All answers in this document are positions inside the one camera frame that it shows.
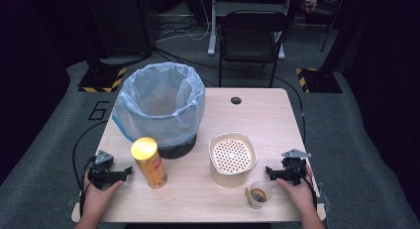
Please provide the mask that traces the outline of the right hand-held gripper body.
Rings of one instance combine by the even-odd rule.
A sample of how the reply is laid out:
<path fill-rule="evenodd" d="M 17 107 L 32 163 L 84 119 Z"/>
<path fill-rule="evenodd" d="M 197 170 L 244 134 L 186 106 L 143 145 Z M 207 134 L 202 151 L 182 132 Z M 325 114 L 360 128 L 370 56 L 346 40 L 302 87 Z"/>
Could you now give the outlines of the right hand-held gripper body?
<path fill-rule="evenodd" d="M 311 158 L 312 155 L 292 149 L 288 152 L 282 154 L 283 160 L 282 165 L 284 172 L 282 173 L 281 178 L 286 181 L 291 181 L 294 185 L 300 183 L 300 181 L 306 177 L 306 160 Z"/>

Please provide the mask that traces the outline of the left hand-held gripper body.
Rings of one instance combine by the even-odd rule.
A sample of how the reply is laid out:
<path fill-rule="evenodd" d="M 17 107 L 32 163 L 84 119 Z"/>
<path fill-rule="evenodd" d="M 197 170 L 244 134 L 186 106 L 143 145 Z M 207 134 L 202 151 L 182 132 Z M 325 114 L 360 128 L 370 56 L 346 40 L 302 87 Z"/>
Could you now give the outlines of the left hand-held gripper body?
<path fill-rule="evenodd" d="M 113 163 L 114 157 L 111 154 L 99 150 L 88 164 L 88 179 L 98 189 L 112 185 L 110 168 Z"/>

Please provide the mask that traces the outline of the brown tea bag yellow tag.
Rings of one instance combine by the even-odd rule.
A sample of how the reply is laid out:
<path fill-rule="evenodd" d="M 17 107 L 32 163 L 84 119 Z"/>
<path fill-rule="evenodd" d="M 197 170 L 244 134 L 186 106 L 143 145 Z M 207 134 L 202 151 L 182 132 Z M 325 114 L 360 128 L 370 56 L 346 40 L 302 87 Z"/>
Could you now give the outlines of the brown tea bag yellow tag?
<path fill-rule="evenodd" d="M 265 192 L 260 188 L 246 189 L 245 194 L 247 199 L 253 200 L 255 202 L 266 202 L 267 196 Z"/>

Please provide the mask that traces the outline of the orange chips can yellow lid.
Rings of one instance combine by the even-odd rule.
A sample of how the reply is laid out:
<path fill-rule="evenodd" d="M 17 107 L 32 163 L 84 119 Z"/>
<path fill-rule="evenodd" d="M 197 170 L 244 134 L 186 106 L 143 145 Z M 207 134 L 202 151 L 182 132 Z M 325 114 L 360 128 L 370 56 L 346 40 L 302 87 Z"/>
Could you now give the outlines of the orange chips can yellow lid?
<path fill-rule="evenodd" d="M 158 143 L 153 138 L 143 137 L 135 141 L 131 154 L 149 187 L 157 189 L 165 186 L 167 174 L 158 153 Z"/>

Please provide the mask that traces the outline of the clear plastic cup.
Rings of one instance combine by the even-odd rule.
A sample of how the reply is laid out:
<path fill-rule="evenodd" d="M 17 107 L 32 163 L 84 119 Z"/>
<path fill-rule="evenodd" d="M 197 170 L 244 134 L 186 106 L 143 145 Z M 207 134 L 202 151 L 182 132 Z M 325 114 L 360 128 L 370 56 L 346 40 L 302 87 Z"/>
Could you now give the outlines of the clear plastic cup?
<path fill-rule="evenodd" d="M 255 202 L 255 201 L 253 201 L 253 200 L 249 200 L 249 199 L 247 199 L 247 202 L 248 202 L 248 204 L 249 204 L 249 206 L 251 207 L 251 208 L 253 208 L 253 209 L 260 209 L 260 208 L 262 208 L 263 206 L 265 206 L 267 203 L 268 203 L 268 201 L 270 200 L 270 198 L 271 198 L 271 193 L 272 193 L 272 188 L 271 188 L 271 186 L 269 185 L 269 183 L 268 182 L 266 182 L 266 181 L 262 181 L 262 180 L 258 180 L 258 181 L 254 181 L 254 182 L 252 182 L 252 183 L 250 183 L 246 188 L 245 188 L 245 190 L 246 189 L 253 189 L 253 188 L 260 188 L 260 189 L 262 189 L 264 192 L 265 192 L 265 194 L 266 194 L 266 196 L 267 196 L 267 201 L 266 202 Z"/>

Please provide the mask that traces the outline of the beige strainer container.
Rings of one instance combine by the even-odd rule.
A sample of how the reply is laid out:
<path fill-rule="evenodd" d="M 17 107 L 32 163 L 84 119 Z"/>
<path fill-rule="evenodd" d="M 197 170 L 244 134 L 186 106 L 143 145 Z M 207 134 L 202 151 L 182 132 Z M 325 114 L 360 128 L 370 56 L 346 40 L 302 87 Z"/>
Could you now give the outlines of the beige strainer container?
<path fill-rule="evenodd" d="M 258 163 L 258 154 L 250 138 L 241 132 L 213 137 L 208 144 L 210 174 L 227 188 L 244 184 Z"/>

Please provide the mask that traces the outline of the trash bin with blue bag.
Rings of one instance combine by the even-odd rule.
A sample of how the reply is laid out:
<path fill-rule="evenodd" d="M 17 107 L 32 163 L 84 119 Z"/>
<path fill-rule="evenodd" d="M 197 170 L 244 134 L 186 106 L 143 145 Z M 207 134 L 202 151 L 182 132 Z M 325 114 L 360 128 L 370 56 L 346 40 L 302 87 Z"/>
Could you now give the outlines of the trash bin with blue bag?
<path fill-rule="evenodd" d="M 112 119 L 132 142 L 151 137 L 160 147 L 178 146 L 197 134 L 205 93 L 193 67 L 169 61 L 149 64 L 124 81 Z"/>

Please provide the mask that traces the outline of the black trash bin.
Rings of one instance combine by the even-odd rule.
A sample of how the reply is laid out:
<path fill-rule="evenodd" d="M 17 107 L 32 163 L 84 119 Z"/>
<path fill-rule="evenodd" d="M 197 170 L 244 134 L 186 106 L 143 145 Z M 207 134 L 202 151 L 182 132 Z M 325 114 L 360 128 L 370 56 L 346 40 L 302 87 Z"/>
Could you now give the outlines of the black trash bin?
<path fill-rule="evenodd" d="M 195 146 L 196 140 L 197 140 L 197 136 L 194 135 L 191 139 L 178 145 L 170 146 L 170 145 L 157 144 L 157 150 L 159 152 L 159 155 L 163 159 L 167 159 L 167 160 L 179 159 L 186 156 L 192 151 L 192 149 Z"/>

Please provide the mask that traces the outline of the person's left hand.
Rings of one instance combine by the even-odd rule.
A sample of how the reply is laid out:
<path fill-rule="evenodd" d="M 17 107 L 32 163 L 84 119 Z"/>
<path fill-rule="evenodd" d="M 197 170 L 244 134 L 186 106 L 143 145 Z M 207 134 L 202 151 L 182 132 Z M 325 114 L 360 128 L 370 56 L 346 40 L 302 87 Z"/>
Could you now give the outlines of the person's left hand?
<path fill-rule="evenodd" d="M 113 195 L 124 183 L 119 180 L 106 190 L 98 189 L 92 185 L 88 176 L 85 177 L 84 183 L 86 184 L 85 201 L 80 223 L 96 225 L 105 213 Z"/>

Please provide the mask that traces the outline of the person's right hand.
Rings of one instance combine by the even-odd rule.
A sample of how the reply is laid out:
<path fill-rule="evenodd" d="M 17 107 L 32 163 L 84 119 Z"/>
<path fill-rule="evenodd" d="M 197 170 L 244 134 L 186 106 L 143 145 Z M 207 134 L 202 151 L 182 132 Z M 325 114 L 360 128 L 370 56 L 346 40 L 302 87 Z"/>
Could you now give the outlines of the person's right hand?
<path fill-rule="evenodd" d="M 291 185 L 281 178 L 276 180 L 276 183 L 279 184 L 288 193 L 291 201 L 295 204 L 300 215 L 303 211 L 315 211 L 317 213 L 312 194 L 312 169 L 307 166 L 306 172 L 306 177 L 298 185 Z"/>

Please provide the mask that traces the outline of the black folding chair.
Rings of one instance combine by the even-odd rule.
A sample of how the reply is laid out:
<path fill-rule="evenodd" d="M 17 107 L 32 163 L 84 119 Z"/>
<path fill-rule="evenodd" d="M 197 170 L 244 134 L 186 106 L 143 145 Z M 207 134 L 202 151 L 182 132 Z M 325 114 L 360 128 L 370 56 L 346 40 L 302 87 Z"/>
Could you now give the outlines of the black folding chair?
<path fill-rule="evenodd" d="M 241 10 L 227 14 L 221 24 L 219 41 L 219 78 L 222 85 L 223 62 L 272 64 L 269 86 L 273 85 L 282 33 L 288 18 L 278 11 Z"/>

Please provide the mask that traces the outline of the black cabinet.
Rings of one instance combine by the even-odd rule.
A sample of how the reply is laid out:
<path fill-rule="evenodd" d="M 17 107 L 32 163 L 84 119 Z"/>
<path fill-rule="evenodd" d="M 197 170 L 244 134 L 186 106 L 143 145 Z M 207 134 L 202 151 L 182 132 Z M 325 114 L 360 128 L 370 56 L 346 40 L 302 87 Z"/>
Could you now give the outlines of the black cabinet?
<path fill-rule="evenodd" d="M 154 48 L 148 0 L 86 0 L 107 57 L 148 58 Z"/>

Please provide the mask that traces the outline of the black base plate hazard stripes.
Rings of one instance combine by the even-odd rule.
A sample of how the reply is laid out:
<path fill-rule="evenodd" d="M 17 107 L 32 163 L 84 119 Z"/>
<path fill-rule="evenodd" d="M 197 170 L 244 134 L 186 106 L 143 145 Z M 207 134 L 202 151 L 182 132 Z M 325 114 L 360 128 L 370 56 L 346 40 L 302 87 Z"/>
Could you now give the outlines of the black base plate hazard stripes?
<path fill-rule="evenodd" d="M 106 68 L 101 74 L 89 69 L 78 84 L 83 92 L 114 92 L 122 82 L 125 68 Z"/>
<path fill-rule="evenodd" d="M 342 93 L 333 73 L 323 73 L 317 68 L 297 68 L 296 74 L 305 93 Z"/>

